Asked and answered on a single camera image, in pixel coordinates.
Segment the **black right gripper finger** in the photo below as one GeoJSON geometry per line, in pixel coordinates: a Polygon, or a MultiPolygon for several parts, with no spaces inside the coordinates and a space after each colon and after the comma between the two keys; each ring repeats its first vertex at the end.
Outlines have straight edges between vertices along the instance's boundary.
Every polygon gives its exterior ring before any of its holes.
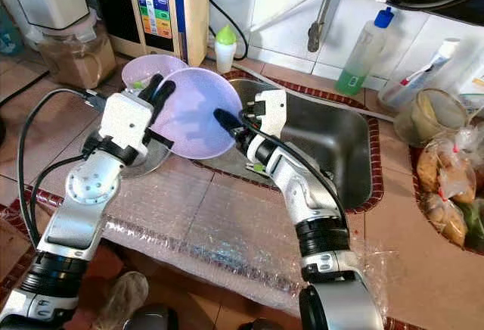
{"type": "Polygon", "coordinates": [[[213,111],[213,116],[219,125],[232,137],[234,140],[244,140],[249,135],[249,129],[242,123],[235,114],[228,110],[216,108],[213,111]]]}

